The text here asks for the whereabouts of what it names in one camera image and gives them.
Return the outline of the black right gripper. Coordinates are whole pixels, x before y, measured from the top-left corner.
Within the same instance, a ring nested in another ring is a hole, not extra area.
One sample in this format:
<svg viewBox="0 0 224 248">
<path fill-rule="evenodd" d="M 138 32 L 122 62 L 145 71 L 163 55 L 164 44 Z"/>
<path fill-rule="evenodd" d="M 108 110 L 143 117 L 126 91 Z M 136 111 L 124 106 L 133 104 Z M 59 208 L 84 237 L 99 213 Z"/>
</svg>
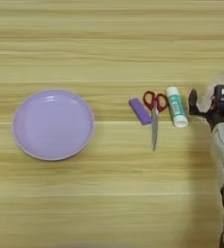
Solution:
<svg viewBox="0 0 224 248">
<path fill-rule="evenodd" d="M 210 128 L 224 122 L 224 106 L 221 108 L 212 105 L 208 111 L 200 111 L 197 106 L 198 94 L 195 89 L 192 89 L 188 97 L 189 114 L 207 119 Z"/>
</svg>

